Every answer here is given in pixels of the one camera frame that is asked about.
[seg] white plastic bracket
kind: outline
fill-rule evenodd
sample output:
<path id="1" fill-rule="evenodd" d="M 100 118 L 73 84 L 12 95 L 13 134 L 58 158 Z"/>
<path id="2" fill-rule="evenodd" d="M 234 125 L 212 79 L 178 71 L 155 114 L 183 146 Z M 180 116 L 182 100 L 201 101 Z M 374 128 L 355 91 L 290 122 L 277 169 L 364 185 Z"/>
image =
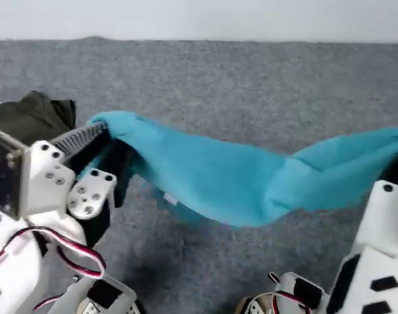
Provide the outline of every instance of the white plastic bracket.
<path id="1" fill-rule="evenodd" d="M 113 191 L 117 184 L 114 175 L 93 169 L 73 187 L 68 195 L 69 212 L 78 219 L 90 220 L 101 213 L 105 201 L 112 211 L 115 208 Z"/>

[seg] bolt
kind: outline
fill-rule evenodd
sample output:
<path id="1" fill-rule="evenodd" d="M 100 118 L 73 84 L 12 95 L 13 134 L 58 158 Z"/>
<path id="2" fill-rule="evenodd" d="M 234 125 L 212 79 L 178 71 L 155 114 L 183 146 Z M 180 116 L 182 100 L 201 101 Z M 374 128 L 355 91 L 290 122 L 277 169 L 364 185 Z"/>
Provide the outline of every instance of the bolt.
<path id="1" fill-rule="evenodd" d="M 75 208 L 77 206 L 77 201 L 76 200 L 71 200 L 69 201 L 69 207 L 70 208 Z"/>
<path id="2" fill-rule="evenodd" d="M 77 192 L 79 194 L 84 194 L 86 192 L 86 188 L 83 186 L 78 187 Z"/>
<path id="3" fill-rule="evenodd" d="M 84 208 L 84 212 L 87 214 L 87 215 L 89 215 L 89 214 L 91 214 L 92 212 L 93 212 L 93 207 L 91 207 L 91 206 L 87 206 L 86 208 Z"/>
<path id="4" fill-rule="evenodd" d="M 57 185 L 63 185 L 63 184 L 65 183 L 65 179 L 64 179 L 64 178 L 56 179 L 55 183 L 56 183 Z"/>

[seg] dark green cloth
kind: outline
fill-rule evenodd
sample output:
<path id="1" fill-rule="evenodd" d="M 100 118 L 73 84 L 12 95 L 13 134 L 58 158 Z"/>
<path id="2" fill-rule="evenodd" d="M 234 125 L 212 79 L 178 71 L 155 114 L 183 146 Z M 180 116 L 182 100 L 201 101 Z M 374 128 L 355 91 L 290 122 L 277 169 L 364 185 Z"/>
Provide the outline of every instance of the dark green cloth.
<path id="1" fill-rule="evenodd" d="M 53 100 L 32 91 L 20 101 L 0 104 L 0 130 L 31 145 L 38 140 L 51 140 L 75 128 L 75 103 Z"/>

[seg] red and white wire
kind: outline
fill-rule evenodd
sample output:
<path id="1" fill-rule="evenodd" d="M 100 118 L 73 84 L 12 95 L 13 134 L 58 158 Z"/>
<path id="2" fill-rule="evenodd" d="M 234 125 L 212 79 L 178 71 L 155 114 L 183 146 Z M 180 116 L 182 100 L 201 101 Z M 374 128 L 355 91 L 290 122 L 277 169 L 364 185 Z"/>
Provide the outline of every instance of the red and white wire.
<path id="1" fill-rule="evenodd" d="M 58 296 L 51 296 L 50 298 L 47 298 L 46 300 L 43 300 L 41 303 L 37 304 L 33 310 L 37 311 L 38 309 L 41 309 L 45 305 L 51 304 L 52 302 L 55 302 L 57 299 L 61 298 L 63 294 L 60 294 Z"/>
<path id="2" fill-rule="evenodd" d="M 40 234 L 47 235 L 49 238 L 55 239 L 60 245 L 67 247 L 68 249 L 95 261 L 100 269 L 99 271 L 95 271 L 95 270 L 90 270 L 88 268 L 77 265 L 76 263 L 72 262 L 68 257 L 66 257 L 65 253 L 62 251 L 62 248 L 58 246 L 57 252 L 58 252 L 59 256 L 75 272 L 77 272 L 83 276 L 93 278 L 93 279 L 101 279 L 104 277 L 105 271 L 106 271 L 106 263 L 98 252 L 96 252 L 95 250 L 93 250 L 85 245 L 82 245 L 78 242 L 68 239 L 67 237 L 64 237 L 63 235 L 61 235 L 60 233 L 58 233 L 57 231 L 55 231 L 51 228 L 43 227 L 43 226 L 27 227 L 27 228 L 23 228 L 23 229 L 15 232 L 9 238 L 9 240 L 7 240 L 7 242 L 4 244 L 4 247 L 0 251 L 0 263 L 7 257 L 6 248 L 10 245 L 10 243 L 16 237 L 22 236 L 28 232 L 38 232 Z"/>

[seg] screw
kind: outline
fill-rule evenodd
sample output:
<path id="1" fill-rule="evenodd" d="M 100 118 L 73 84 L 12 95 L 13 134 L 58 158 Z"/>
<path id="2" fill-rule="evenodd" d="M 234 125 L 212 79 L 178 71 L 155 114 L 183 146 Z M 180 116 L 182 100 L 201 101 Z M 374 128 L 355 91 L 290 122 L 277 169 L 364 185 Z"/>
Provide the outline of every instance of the screw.
<path id="1" fill-rule="evenodd" d="M 84 208 L 84 212 L 87 214 L 87 215 L 89 215 L 89 214 L 91 214 L 92 212 L 93 212 L 93 207 L 91 207 L 91 206 L 87 206 L 86 208 Z"/>
<path id="2" fill-rule="evenodd" d="M 56 183 L 57 185 L 63 185 L 63 184 L 65 183 L 65 179 L 64 179 L 64 178 L 56 179 L 55 183 Z"/>
<path id="3" fill-rule="evenodd" d="M 77 206 L 77 201 L 76 200 L 71 200 L 69 201 L 69 207 L 70 208 L 75 208 Z"/>

